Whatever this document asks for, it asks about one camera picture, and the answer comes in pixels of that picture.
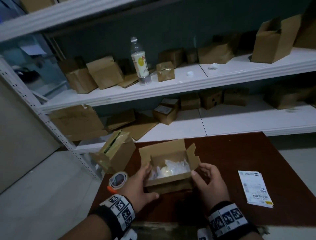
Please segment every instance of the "packing tape roll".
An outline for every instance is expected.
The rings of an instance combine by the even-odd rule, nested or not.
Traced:
[[[128,175],[126,172],[118,172],[114,174],[109,180],[109,186],[114,190],[120,189],[126,183]]]

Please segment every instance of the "floor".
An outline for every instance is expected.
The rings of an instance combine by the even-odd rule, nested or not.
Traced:
[[[316,134],[269,139],[316,195]],[[70,152],[55,152],[0,195],[0,239],[58,239],[86,217],[99,185]],[[316,228],[269,231],[266,240],[316,239]]]

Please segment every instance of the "brown table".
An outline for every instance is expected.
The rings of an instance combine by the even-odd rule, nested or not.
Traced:
[[[261,132],[185,139],[188,148],[196,145],[201,162],[214,164],[227,184],[231,200],[257,226],[316,226],[316,198]],[[140,168],[138,148],[158,142],[136,143],[125,171],[129,176]],[[273,209],[247,204],[238,170],[262,174]],[[91,210],[110,197],[106,187],[111,175],[106,174]],[[203,225],[201,203],[196,189],[162,194],[144,207],[137,221]]]

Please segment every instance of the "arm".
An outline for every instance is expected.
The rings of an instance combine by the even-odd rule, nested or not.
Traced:
[[[200,170],[202,175],[210,179],[209,184],[206,184],[202,177],[195,171],[191,172],[191,176],[201,193],[202,201],[209,213],[208,220],[213,235],[217,235],[219,240],[263,240],[258,234],[256,227],[244,218],[235,204],[230,202],[227,186],[217,167],[208,163],[200,163]],[[224,224],[225,213],[229,214],[228,218],[231,217],[232,219],[234,216],[235,219],[232,219],[233,223],[230,229]],[[224,226],[221,229],[219,229],[221,223],[216,224],[218,218],[220,218],[219,221],[222,221],[222,225]]]
[[[127,203],[127,206],[122,208],[121,213],[124,209],[129,207],[129,214],[135,218],[135,214],[137,214],[146,204],[159,198],[159,194],[157,193],[144,193],[143,182],[150,171],[151,166],[149,164],[141,167],[140,170],[134,176],[131,176],[118,191],[118,194],[122,197],[121,199],[124,198],[123,201]],[[59,240],[112,240],[115,237],[120,239],[122,234],[128,230],[131,221],[128,223],[123,221],[123,224],[120,224],[117,217],[121,214],[114,214],[111,210],[111,206],[106,206],[105,202],[108,203],[108,200],[101,203],[101,206],[98,209]]]

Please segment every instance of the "wristband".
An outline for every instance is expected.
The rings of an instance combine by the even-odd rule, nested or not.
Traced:
[[[247,221],[236,204],[224,201],[214,206],[208,217],[213,236],[217,239],[237,240],[250,232],[259,233]]]
[[[119,194],[114,194],[91,214],[95,214],[106,222],[111,230],[112,239],[121,239],[135,219],[135,212],[130,201]]]

